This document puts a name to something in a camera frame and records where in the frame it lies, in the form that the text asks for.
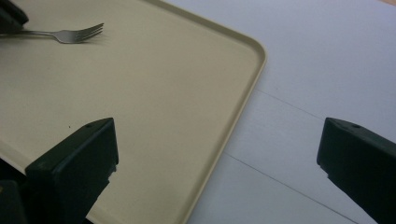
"white table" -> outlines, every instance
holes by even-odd
[[[190,223],[375,223],[316,164],[326,117],[396,142],[396,7],[168,0],[259,40],[268,62]]]

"metal fork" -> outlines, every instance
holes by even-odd
[[[100,23],[93,27],[77,31],[62,30],[58,32],[44,32],[21,30],[14,33],[14,35],[50,35],[55,37],[60,43],[78,44],[102,33],[103,25],[103,23]]]

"cream-colored tray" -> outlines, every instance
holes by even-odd
[[[113,117],[120,164],[89,219],[185,223],[264,66],[262,46],[159,1],[14,2],[27,29],[105,28],[79,45],[1,37],[1,157],[22,171]]]

